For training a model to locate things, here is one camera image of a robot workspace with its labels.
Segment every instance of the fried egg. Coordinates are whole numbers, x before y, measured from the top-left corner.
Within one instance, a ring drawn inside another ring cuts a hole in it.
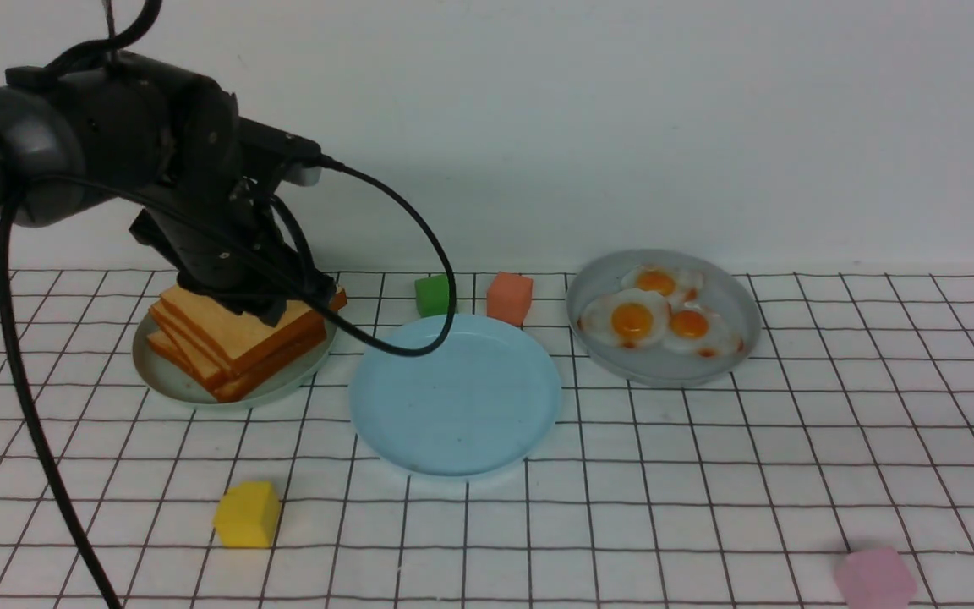
[[[663,266],[641,265],[622,278],[622,289],[644,289],[668,300],[673,310],[694,300],[704,288],[704,274],[693,269],[665,269]]]
[[[720,313],[700,302],[687,302],[671,316],[664,348],[673,354],[719,358],[742,351],[743,342]]]
[[[668,304],[664,297],[634,288],[596,298],[584,308],[577,326],[611,347],[641,349],[664,339],[666,322]]]

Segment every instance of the toast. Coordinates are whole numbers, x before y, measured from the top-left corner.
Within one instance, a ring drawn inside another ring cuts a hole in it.
[[[229,381],[236,376],[227,362],[217,359],[208,344],[192,336],[193,333],[182,322],[175,319],[174,315],[169,315],[159,301],[150,307],[150,315],[162,330],[163,336],[167,337],[178,351],[179,358],[186,359],[186,364],[193,371],[190,376],[202,386],[219,387],[224,381]]]
[[[160,294],[166,316],[173,316],[186,329],[186,336],[196,337],[212,353],[217,365],[227,363],[227,373],[238,376],[251,370],[263,359],[308,334],[321,315],[300,300],[289,300],[285,315],[275,327],[269,327],[254,315],[235,315],[219,302],[186,289],[172,286]],[[340,310],[347,304],[343,288],[330,301],[329,309]]]
[[[163,359],[167,359],[175,367],[178,367],[179,370],[184,371],[187,376],[193,378],[198,385],[201,385],[202,388],[208,391],[213,398],[216,398],[217,402],[235,402],[247,397],[248,393],[254,391],[263,382],[268,381],[268,379],[272,378],[278,371],[281,371],[287,364],[290,364],[295,359],[306,354],[306,352],[314,349],[318,344],[322,344],[326,340],[326,330],[323,326],[317,329],[317,331],[309,332],[308,336],[302,337],[295,343],[286,344],[282,349],[278,349],[274,354],[263,359],[262,362],[259,362],[248,373],[228,379],[228,381],[219,382],[219,384],[202,381],[196,371],[194,371],[194,367],[187,361],[183,352],[178,350],[177,344],[167,332],[159,329],[159,331],[153,332],[146,338],[152,352],[160,355]]]
[[[175,367],[178,367],[187,376],[197,381],[197,378],[194,377],[194,367],[190,366],[190,362],[186,361],[186,356],[183,352],[178,350],[175,343],[171,342],[171,338],[162,329],[158,329],[158,331],[146,336],[145,339],[148,340],[150,349],[152,349],[154,354],[160,355],[163,359],[174,363]]]

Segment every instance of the white table surface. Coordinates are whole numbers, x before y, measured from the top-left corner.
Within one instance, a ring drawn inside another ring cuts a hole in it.
[[[418,277],[341,274],[344,315],[386,335],[416,317]],[[534,278],[526,331],[558,364],[561,420],[507,473],[446,485],[357,440],[347,336],[290,398],[194,413],[129,355],[173,274],[17,273],[44,427],[127,606],[838,606],[835,564],[876,546],[903,552],[913,605],[974,606],[974,275],[742,275],[770,329],[685,391],[599,370],[566,328],[566,275]],[[460,276],[462,311],[489,282]],[[98,606],[3,360],[0,337],[0,608]],[[214,542],[248,479],[282,494],[274,550]]]

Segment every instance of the gray bowl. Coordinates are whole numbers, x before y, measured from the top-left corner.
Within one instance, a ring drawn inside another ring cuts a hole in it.
[[[152,351],[146,337],[157,331],[159,327],[152,320],[151,315],[145,315],[142,323],[138,324],[138,331],[134,334],[133,358],[134,368],[142,381],[169,400],[187,406],[191,409],[208,409],[208,411],[239,411],[252,409],[285,398],[302,386],[310,375],[320,369],[326,362],[332,348],[333,339],[337,336],[337,327],[326,321],[326,340],[317,347],[300,355],[293,362],[283,367],[281,371],[266,379],[254,391],[237,402],[217,402],[201,385],[194,382],[184,371],[175,367],[174,363],[163,359]]]
[[[708,305],[742,336],[740,354],[724,358],[701,359],[697,356],[672,354],[658,348],[627,350],[608,347],[590,339],[577,327],[577,320],[588,302],[621,289],[619,282],[635,266],[684,266],[704,273],[704,289],[698,301]],[[566,313],[573,335],[588,350],[588,356],[611,374],[650,387],[692,387],[714,381],[738,366],[761,336],[761,312],[750,293],[719,266],[671,250],[626,250],[606,255],[585,266],[566,293]]]

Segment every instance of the foam cube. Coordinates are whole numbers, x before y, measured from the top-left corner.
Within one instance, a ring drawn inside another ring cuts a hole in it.
[[[487,288],[487,316],[507,324],[525,323],[533,308],[533,279],[513,273],[499,273]]]
[[[449,308],[449,282],[446,275],[416,280],[416,310],[421,317],[445,315]]]
[[[273,547],[281,500],[273,482],[234,486],[216,506],[213,527],[224,547]]]
[[[834,575],[850,609],[904,609],[916,596],[916,580],[890,547],[854,551]]]

